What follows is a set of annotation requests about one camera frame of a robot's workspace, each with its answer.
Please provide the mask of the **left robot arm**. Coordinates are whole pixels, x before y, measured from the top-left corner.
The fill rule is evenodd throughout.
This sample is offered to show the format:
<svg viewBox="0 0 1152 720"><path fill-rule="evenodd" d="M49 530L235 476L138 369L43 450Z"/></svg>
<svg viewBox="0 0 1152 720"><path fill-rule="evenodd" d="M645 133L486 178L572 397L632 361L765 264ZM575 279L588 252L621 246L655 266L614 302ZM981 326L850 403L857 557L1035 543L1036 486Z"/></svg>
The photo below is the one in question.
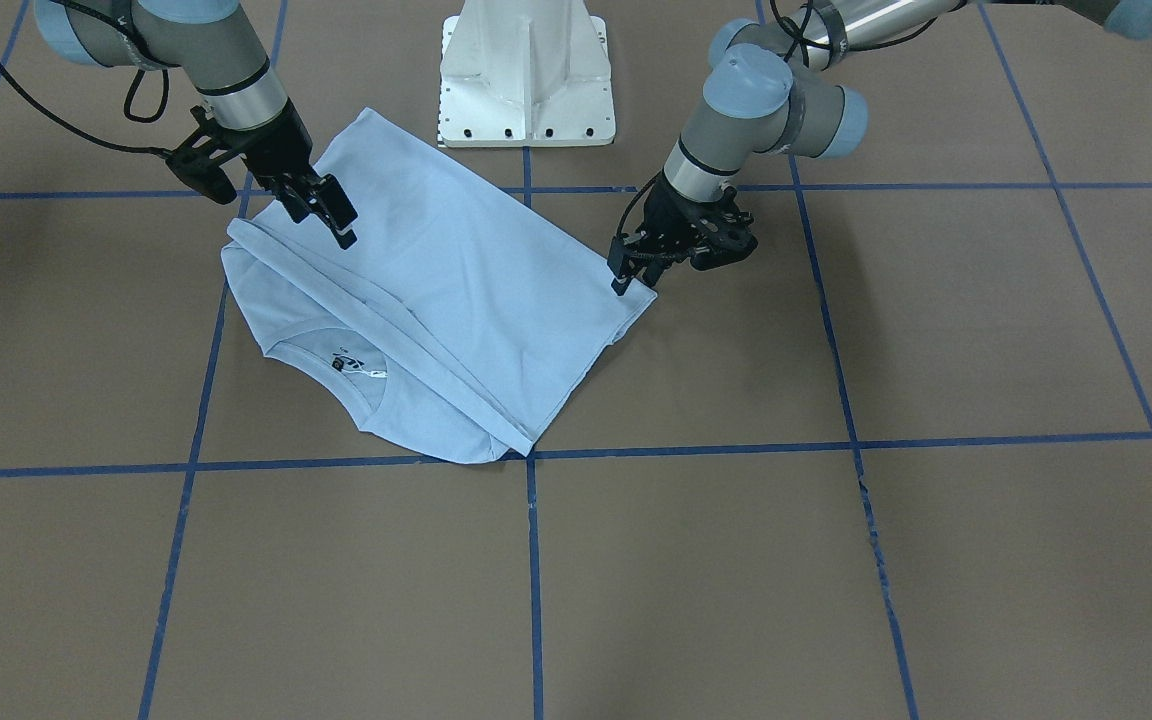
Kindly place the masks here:
<svg viewBox="0 0 1152 720"><path fill-rule="evenodd" d="M753 217L738 209L737 176L751 156L844 158L867 132L867 100L823 71L861 53L914 40L960 1L805 1L771 18L736 18L710 41L708 77L664 167L617 223L607 263L612 290L654 287L679 264L717 270L756 249Z"/></svg>

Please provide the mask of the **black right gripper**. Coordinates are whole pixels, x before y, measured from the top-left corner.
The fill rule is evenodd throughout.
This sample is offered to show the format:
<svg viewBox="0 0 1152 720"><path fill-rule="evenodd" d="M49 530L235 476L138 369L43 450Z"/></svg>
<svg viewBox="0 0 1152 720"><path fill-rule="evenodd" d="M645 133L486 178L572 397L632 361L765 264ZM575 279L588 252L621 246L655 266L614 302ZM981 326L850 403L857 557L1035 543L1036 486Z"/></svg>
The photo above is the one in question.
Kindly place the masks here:
<svg viewBox="0 0 1152 720"><path fill-rule="evenodd" d="M310 161L314 143L291 101L268 123L242 132L238 145L248 170L273 194L293 223L316 217L333 233L340 249L355 245L357 211L338 179L314 170Z"/></svg>

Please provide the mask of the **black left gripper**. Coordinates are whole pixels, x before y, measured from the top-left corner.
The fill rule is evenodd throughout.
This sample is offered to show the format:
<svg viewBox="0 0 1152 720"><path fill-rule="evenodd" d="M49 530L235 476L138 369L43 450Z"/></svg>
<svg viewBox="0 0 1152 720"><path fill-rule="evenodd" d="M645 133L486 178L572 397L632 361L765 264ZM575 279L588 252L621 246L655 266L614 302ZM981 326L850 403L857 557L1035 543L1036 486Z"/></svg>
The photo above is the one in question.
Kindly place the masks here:
<svg viewBox="0 0 1152 720"><path fill-rule="evenodd" d="M626 296L634 279L655 288L672 265L689 262L695 247L691 206L666 179L650 179L630 200L617 223L608 253L611 288Z"/></svg>

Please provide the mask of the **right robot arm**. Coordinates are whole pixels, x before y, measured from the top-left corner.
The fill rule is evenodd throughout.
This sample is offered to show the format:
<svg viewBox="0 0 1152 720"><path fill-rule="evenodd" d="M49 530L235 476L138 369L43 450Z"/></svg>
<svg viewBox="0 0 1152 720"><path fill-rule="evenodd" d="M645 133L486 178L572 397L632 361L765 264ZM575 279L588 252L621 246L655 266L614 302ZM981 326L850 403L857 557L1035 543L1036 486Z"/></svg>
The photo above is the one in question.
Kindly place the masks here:
<svg viewBox="0 0 1152 720"><path fill-rule="evenodd" d="M353 247L353 202L312 167L310 135L238 1L38 1L35 22L73 63L185 73L200 94L195 131L160 158L196 194L236 200L223 164L241 159L293 222L317 217Z"/></svg>

